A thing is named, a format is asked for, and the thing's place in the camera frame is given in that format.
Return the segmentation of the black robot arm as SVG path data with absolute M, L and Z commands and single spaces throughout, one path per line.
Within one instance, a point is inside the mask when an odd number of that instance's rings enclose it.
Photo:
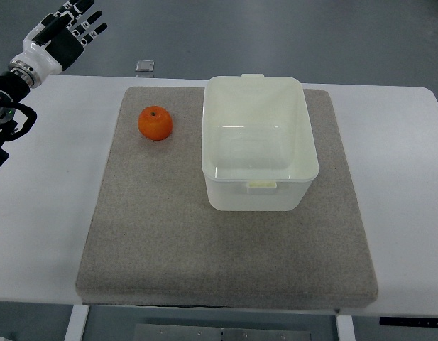
M 0 75 L 0 167 L 9 159 L 3 145 L 26 135 L 38 118 L 34 109 L 21 103 L 30 93 L 31 81 L 16 68 Z

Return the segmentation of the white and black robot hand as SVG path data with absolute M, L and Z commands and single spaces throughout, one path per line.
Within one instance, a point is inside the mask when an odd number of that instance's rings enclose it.
M 101 11 L 84 17 L 93 4 L 93 1 L 66 1 L 57 11 L 49 13 L 23 39 L 23 51 L 11 60 L 9 71 L 35 88 L 49 75 L 68 69 L 107 29 L 105 23 L 94 26 Z

